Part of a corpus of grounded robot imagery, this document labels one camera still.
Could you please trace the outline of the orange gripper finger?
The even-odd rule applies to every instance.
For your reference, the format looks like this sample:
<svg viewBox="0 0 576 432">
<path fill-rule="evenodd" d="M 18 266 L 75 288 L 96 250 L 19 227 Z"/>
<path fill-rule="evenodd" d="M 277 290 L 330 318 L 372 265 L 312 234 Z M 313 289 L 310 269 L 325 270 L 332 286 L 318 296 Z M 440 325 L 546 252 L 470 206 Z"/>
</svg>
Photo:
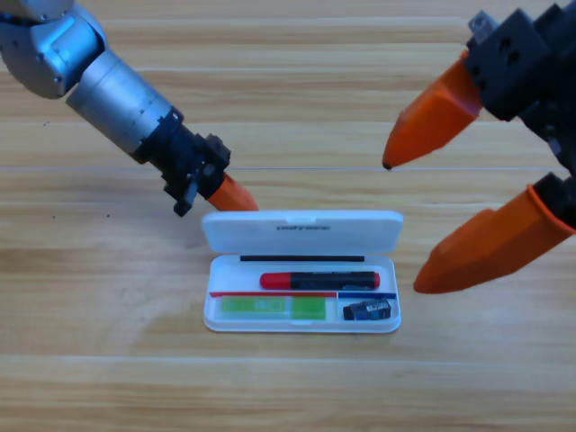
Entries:
<svg viewBox="0 0 576 432">
<path fill-rule="evenodd" d="M 452 293 L 511 275 L 574 234 L 575 228 L 553 215 L 529 185 L 504 206 L 477 213 L 440 241 L 413 288 Z"/>
</svg>

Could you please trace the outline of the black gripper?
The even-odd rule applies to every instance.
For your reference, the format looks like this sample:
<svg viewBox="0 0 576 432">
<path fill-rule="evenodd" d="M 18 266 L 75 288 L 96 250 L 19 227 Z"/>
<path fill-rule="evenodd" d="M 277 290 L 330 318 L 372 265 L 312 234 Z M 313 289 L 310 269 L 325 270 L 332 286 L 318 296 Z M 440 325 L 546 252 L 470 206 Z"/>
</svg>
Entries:
<svg viewBox="0 0 576 432">
<path fill-rule="evenodd" d="M 575 4 L 553 4 L 535 19 L 517 9 L 503 22 L 480 11 L 468 26 L 468 51 L 401 111 L 382 166 L 441 149 L 484 107 L 501 121 L 519 118 L 573 173 Z"/>
<path fill-rule="evenodd" d="M 174 212 L 180 217 L 191 210 L 197 195 L 221 212 L 256 212 L 259 208 L 251 193 L 225 174 L 230 155 L 219 137 L 193 133 L 180 112 L 169 112 L 140 141 L 134 159 L 161 172 L 164 191 L 175 199 Z"/>
</svg>

